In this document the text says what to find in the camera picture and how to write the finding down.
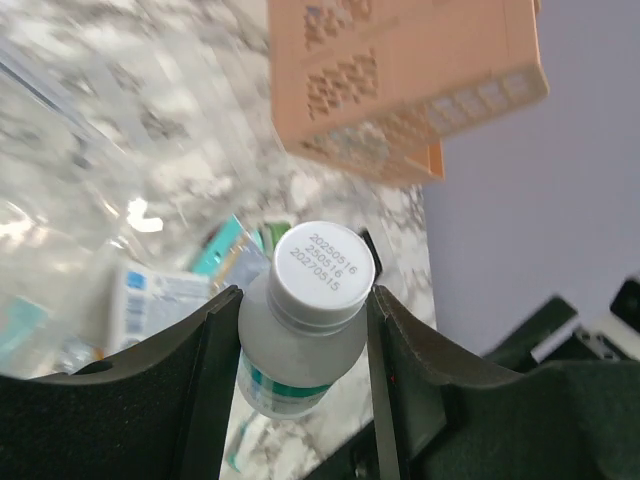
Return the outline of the teal bandage packet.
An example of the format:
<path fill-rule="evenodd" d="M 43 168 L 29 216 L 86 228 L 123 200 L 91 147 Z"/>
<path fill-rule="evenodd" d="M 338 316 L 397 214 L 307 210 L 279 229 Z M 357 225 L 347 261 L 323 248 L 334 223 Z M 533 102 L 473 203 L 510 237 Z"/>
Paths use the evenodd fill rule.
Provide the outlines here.
<path fill-rule="evenodd" d="M 42 362 L 42 345 L 49 313 L 24 298 L 8 296 L 1 301 L 1 373 L 28 377 Z"/>

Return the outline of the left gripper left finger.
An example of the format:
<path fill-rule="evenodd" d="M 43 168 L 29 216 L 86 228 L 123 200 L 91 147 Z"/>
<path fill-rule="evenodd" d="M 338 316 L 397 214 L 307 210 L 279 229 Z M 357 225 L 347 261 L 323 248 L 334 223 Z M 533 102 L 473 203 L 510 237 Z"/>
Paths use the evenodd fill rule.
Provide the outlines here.
<path fill-rule="evenodd" d="M 242 291 L 75 374 L 1 380 L 5 479 L 215 479 Z"/>

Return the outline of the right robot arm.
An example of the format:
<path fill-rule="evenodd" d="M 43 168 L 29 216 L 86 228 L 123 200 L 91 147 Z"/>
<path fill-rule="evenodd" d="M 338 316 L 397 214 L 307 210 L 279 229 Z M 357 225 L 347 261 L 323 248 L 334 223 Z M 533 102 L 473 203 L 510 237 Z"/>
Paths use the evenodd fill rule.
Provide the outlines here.
<path fill-rule="evenodd" d="M 485 355 L 519 373 L 551 361 L 639 359 L 639 276 L 627 277 L 596 320 L 585 320 L 560 296 L 551 297 L 532 316 Z"/>

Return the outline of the white blue wipes pack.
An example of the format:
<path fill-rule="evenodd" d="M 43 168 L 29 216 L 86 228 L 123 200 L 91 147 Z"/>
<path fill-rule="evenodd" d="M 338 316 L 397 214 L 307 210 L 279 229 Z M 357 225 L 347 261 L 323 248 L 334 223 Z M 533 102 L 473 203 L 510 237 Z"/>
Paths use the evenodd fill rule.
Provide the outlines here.
<path fill-rule="evenodd" d="M 123 260 L 112 288 L 105 354 L 125 350 L 175 325 L 210 298 L 205 275 L 158 272 Z"/>

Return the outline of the white green-label bottle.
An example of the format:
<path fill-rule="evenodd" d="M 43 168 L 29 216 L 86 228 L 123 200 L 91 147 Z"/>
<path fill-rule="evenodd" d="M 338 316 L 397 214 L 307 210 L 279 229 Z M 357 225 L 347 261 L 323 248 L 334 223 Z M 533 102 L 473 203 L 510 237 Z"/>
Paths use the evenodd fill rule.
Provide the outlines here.
<path fill-rule="evenodd" d="M 245 289 L 237 384 L 261 414 L 308 414 L 357 362 L 367 337 L 374 258 L 351 229 L 309 221 L 288 230 Z"/>

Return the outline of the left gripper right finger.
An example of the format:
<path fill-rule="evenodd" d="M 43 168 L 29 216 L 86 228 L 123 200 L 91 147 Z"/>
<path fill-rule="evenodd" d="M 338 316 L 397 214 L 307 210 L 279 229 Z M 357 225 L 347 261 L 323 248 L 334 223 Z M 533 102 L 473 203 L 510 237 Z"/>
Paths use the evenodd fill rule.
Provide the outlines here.
<path fill-rule="evenodd" d="M 474 355 L 385 287 L 367 302 L 384 479 L 635 479 L 639 364 L 586 333 L 527 372 Z"/>

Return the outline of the silver teal-header packet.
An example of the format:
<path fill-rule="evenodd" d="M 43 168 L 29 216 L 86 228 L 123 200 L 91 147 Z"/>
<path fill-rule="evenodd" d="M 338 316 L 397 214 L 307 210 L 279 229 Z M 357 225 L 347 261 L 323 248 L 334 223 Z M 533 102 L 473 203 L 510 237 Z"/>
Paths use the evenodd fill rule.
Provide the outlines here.
<path fill-rule="evenodd" d="M 269 266 L 262 244 L 231 216 L 196 256 L 191 272 L 207 276 L 217 293 L 231 285 L 247 288 Z"/>

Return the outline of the clear first aid box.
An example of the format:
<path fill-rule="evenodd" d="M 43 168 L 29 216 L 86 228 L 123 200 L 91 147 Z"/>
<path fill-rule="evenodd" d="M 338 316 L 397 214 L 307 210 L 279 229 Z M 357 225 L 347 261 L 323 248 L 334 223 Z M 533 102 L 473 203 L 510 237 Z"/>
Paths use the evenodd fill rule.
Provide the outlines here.
<path fill-rule="evenodd" d="M 1 301 L 49 313 L 28 377 L 105 355 L 116 270 L 191 272 L 282 159 L 230 48 L 156 44 L 49 72 L 1 45 Z"/>

